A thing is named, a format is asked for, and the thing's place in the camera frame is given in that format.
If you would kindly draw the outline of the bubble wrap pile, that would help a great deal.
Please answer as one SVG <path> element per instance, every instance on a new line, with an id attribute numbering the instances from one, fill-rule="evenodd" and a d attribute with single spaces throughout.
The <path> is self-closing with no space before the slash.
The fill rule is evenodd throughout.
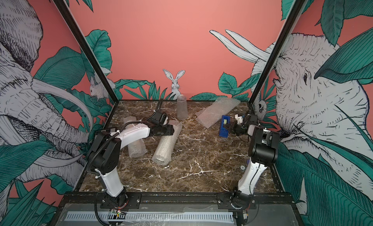
<path id="1" fill-rule="evenodd" d="M 174 128 L 173 135 L 161 137 L 158 147 L 152 157 L 152 161 L 158 165 L 165 166 L 171 161 L 174 146 L 182 130 L 182 122 L 171 120 L 170 125 L 173 125 Z"/>

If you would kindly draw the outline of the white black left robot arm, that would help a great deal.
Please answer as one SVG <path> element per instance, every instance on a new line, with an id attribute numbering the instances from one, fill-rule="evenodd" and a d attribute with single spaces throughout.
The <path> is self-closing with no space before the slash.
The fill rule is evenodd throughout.
<path id="1" fill-rule="evenodd" d="M 101 131 L 94 139 L 87 153 L 86 171 L 95 174 L 104 188 L 102 208 L 122 210 L 129 202 L 117 171 L 121 149 L 148 137 L 174 134 L 168 115 L 161 111 L 162 103 L 163 99 L 159 100 L 153 114 L 147 119 L 127 122 L 115 132 Z"/>

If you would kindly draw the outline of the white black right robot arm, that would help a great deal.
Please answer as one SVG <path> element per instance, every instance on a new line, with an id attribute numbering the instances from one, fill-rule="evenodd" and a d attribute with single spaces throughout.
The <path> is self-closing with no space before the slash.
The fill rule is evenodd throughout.
<path id="1" fill-rule="evenodd" d="M 254 188 L 261 174 L 278 158 L 280 134 L 260 125 L 258 117 L 253 114 L 236 114 L 230 131 L 237 136 L 248 136 L 249 163 L 230 197 L 234 209 L 247 209 L 253 201 Z"/>

